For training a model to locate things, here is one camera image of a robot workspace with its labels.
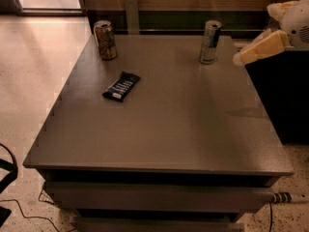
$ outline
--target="gray table surface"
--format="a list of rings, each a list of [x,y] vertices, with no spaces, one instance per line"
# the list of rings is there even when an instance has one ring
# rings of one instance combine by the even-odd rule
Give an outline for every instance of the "gray table surface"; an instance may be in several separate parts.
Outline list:
[[[282,176],[293,173],[236,49],[220,37],[116,36],[102,61],[91,37],[31,148],[30,168]],[[102,97],[122,71],[141,80],[124,102]]]

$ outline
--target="silver can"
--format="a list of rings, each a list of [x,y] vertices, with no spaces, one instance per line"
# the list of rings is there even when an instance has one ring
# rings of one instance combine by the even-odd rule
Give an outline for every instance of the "silver can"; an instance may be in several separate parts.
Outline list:
[[[94,34],[98,46],[99,56],[103,60],[117,57],[113,27],[110,21],[100,20],[95,23]]]
[[[209,65],[214,62],[221,28],[222,24],[219,21],[209,20],[206,22],[200,52],[200,62],[202,64]]]

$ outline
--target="table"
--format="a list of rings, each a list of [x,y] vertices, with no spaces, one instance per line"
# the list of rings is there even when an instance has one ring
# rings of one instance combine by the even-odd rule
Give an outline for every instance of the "table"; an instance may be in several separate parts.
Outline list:
[[[184,222],[239,231],[230,221],[258,211],[293,174],[250,77],[232,62],[231,38],[220,37],[211,65],[198,61],[201,40],[117,35],[112,61],[99,59],[93,37],[86,44],[23,163],[56,203],[79,211],[78,230],[155,231],[154,220],[168,220],[169,231]],[[141,79],[124,102],[104,98],[122,71]]]

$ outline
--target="speckled floor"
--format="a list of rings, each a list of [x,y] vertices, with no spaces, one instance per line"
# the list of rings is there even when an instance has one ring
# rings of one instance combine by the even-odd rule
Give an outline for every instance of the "speckled floor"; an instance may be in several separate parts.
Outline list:
[[[17,180],[0,194],[0,201],[17,199],[25,216],[49,218],[63,232],[72,230],[68,221],[74,211],[41,202],[43,179],[22,163],[90,35],[85,17],[0,15],[0,142],[14,152],[19,166]],[[309,193],[309,146],[285,150],[295,174],[280,179],[272,190]],[[9,159],[2,149],[0,158]],[[0,229],[3,232],[56,231],[46,219],[24,218],[14,201],[0,206],[12,210]],[[309,231],[309,203],[273,205],[272,210],[273,232]],[[265,232],[269,213],[265,205],[239,222],[245,232]]]

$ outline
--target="wire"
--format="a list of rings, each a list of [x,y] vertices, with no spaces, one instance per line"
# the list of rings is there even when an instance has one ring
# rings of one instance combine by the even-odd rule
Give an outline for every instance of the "wire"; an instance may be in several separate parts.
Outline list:
[[[22,211],[22,209],[21,209],[21,206],[20,206],[18,200],[16,200],[16,199],[7,199],[7,200],[0,200],[0,202],[16,202],[17,205],[18,205],[18,207],[19,207],[19,210],[20,210],[20,212],[21,212],[21,214],[22,214],[22,216],[23,216],[24,218],[26,218],[26,219],[34,219],[34,218],[35,218],[35,219],[45,219],[45,220],[48,220],[48,221],[53,225],[53,227],[55,228],[55,230],[56,230],[57,232],[60,232],[60,231],[58,230],[58,228],[55,226],[55,224],[52,222],[52,220],[49,219],[49,218],[47,218],[47,217],[27,217],[27,216],[25,216],[24,213],[23,213],[23,211]]]
[[[272,205],[271,205],[271,201],[269,202],[269,208],[270,208],[270,224],[269,224],[269,232],[271,232],[271,229],[272,229]]]

